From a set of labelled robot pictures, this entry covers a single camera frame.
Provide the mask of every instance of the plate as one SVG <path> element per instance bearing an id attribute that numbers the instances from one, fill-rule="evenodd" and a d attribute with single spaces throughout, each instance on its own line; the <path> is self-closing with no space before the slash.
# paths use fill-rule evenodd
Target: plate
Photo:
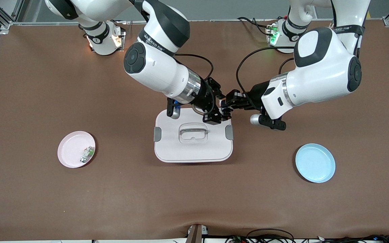
<path id="1" fill-rule="evenodd" d="M 324 146 L 309 143 L 302 146 L 295 157 L 299 173 L 313 183 L 324 183 L 335 172 L 334 157 Z"/>
<path id="2" fill-rule="evenodd" d="M 85 149 L 89 147 L 92 151 L 88 156 L 85 156 Z M 94 156 L 96 150 L 96 142 L 94 138 L 85 131 L 74 131 L 63 138 L 58 146 L 58 159 L 66 167 L 79 168 L 88 163 Z M 85 162 L 81 162 L 82 157 L 85 157 Z"/>

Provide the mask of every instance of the black joint cap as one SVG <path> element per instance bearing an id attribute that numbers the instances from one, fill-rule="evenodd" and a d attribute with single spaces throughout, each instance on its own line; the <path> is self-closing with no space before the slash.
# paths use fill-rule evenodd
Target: black joint cap
<path id="1" fill-rule="evenodd" d="M 129 74 L 140 73 L 146 64 L 145 46 L 141 43 L 134 43 L 128 48 L 124 57 L 124 69 Z"/>
<path id="2" fill-rule="evenodd" d="M 347 89 L 349 92 L 354 92 L 358 86 L 360 86 L 362 77 L 361 63 L 357 57 L 352 57 L 351 61 L 349 62 L 348 70 Z"/>

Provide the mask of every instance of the blue plate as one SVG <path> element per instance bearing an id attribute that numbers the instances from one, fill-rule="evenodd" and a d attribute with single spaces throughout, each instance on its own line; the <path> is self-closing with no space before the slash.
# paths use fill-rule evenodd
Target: blue plate
<path id="1" fill-rule="evenodd" d="M 335 172 L 335 161 L 331 152 L 316 143 L 302 146 L 296 153 L 295 163 L 300 174 L 314 183 L 328 181 Z"/>

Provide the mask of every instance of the brown tabletop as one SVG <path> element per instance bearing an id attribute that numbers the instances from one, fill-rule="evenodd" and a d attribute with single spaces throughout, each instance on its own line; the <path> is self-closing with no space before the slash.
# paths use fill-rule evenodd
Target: brown tabletop
<path id="1" fill-rule="evenodd" d="M 128 30 L 126 48 L 141 27 Z M 227 93 L 237 88 L 242 58 L 264 46 L 247 22 L 197 22 L 179 52 L 212 60 Z M 153 128 L 166 98 L 125 74 L 124 54 L 92 53 L 77 26 L 12 26 L 0 37 L 0 240 L 182 237 L 194 223 L 210 234 L 261 227 L 299 238 L 389 234 L 389 28 L 381 20 L 366 22 L 354 94 L 292 109 L 286 131 L 251 125 L 254 111 L 234 112 L 233 154 L 220 163 L 156 158 Z M 269 80 L 291 56 L 254 55 L 242 83 Z M 200 75 L 209 71 L 203 60 L 178 59 Z M 79 130 L 98 149 L 88 165 L 69 169 L 57 147 Z M 309 183 L 295 171 L 306 143 L 334 155 L 330 181 Z"/>

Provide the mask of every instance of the white robot link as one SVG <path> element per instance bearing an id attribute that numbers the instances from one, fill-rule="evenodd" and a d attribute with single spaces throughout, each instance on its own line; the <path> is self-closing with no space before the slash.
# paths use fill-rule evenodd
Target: white robot link
<path id="1" fill-rule="evenodd" d="M 289 0 L 287 18 L 277 20 L 267 29 L 270 46 L 295 46 L 297 40 L 307 31 L 314 12 L 310 6 L 331 8 L 331 0 Z M 293 49 L 278 49 L 283 53 L 292 53 Z"/>
<path id="2" fill-rule="evenodd" d="M 253 124 L 262 125 L 263 115 L 280 119 L 295 106 L 343 97 L 360 85 L 358 56 L 370 0 L 331 2 L 335 28 L 316 28 L 301 36 L 294 51 L 296 68 L 266 82 L 260 97 L 266 114 L 254 115 Z"/>
<path id="3" fill-rule="evenodd" d="M 123 48 L 125 31 L 109 21 L 131 6 L 127 0 L 45 0 L 55 14 L 76 20 L 84 30 L 91 49 L 110 55 Z"/>
<path id="4" fill-rule="evenodd" d="M 177 9 L 158 0 L 133 0 L 147 20 L 137 42 L 125 54 L 124 69 L 146 87 L 168 97 L 167 115 L 177 119 L 179 106 L 191 104 L 204 117 L 204 123 L 219 124 L 225 118 L 218 109 L 213 90 L 219 85 L 177 62 L 173 56 L 190 37 L 190 24 Z"/>

